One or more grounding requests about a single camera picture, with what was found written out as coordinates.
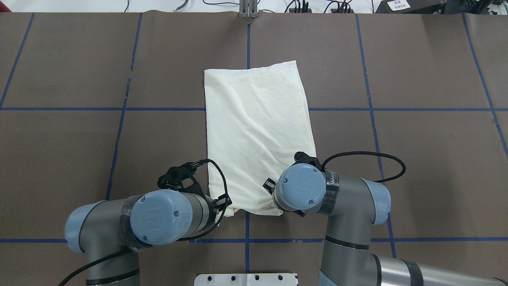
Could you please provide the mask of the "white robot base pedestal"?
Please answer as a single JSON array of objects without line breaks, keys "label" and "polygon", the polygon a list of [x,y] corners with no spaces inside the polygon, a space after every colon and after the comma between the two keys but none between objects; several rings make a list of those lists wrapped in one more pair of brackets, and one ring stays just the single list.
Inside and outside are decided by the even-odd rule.
[{"label": "white robot base pedestal", "polygon": [[298,286],[293,273],[200,274],[194,286]]}]

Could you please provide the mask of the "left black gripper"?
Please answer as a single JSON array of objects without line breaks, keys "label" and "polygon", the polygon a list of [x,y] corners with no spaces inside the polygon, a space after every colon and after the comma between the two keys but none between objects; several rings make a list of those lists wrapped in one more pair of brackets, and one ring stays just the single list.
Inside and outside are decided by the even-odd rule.
[{"label": "left black gripper", "polygon": [[212,213],[215,217],[225,216],[227,208],[232,204],[229,195],[222,194],[216,199],[212,199]]}]

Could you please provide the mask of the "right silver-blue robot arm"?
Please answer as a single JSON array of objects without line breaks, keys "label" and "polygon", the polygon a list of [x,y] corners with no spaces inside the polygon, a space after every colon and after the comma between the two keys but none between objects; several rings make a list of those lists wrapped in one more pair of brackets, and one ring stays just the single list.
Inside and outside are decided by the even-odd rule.
[{"label": "right silver-blue robot arm", "polygon": [[385,185],[339,176],[330,170],[298,163],[263,188],[282,211],[327,217],[319,270],[320,286],[506,286],[486,278],[379,257],[370,252],[371,232],[387,221],[391,195]]}]

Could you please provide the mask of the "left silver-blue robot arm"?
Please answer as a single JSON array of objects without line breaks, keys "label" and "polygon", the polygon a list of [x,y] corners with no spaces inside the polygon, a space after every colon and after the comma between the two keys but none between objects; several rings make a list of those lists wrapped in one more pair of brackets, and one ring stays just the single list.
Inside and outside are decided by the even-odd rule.
[{"label": "left silver-blue robot arm", "polygon": [[66,220],[65,240],[87,263],[60,285],[85,272],[87,286],[139,286],[141,251],[207,235],[231,203],[227,194],[211,199],[160,189],[78,207]]}]

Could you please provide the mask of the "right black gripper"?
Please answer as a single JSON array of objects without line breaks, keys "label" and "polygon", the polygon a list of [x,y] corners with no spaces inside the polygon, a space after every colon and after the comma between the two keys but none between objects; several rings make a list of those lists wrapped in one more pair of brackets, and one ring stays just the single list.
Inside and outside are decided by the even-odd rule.
[{"label": "right black gripper", "polygon": [[271,178],[267,178],[266,181],[263,183],[263,188],[271,195],[274,195],[274,192],[276,190],[276,181],[274,181]]}]

